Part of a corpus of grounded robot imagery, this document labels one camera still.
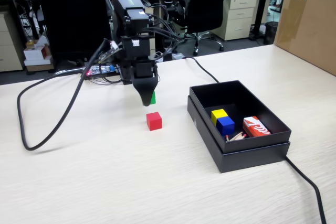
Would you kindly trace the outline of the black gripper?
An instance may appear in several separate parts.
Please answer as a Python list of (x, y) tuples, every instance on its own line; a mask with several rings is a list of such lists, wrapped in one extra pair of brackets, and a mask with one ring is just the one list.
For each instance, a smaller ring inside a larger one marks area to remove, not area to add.
[(153, 92), (158, 84), (157, 65), (148, 57), (121, 59), (120, 76), (124, 85), (133, 84), (144, 106), (151, 104)]

